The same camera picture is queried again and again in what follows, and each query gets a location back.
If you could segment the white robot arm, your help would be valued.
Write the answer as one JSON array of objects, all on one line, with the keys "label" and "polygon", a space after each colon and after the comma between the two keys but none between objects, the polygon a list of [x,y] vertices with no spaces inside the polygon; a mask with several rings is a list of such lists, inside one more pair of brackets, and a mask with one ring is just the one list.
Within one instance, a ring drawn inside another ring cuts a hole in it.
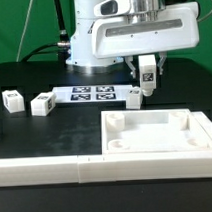
[{"label": "white robot arm", "polygon": [[164,0],[74,0],[75,33],[66,65],[89,74],[135,56],[152,54],[164,65],[167,53],[199,41],[197,2]]}]

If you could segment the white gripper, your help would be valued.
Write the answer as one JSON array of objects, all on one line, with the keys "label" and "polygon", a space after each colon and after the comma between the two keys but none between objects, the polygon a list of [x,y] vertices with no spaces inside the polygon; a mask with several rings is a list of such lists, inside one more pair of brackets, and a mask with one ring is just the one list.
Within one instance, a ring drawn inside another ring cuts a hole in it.
[{"label": "white gripper", "polygon": [[159,53],[160,75],[166,51],[195,47],[199,41],[196,2],[165,5],[162,0],[105,0],[94,7],[91,48],[98,58],[125,57],[133,79],[133,57]]}]

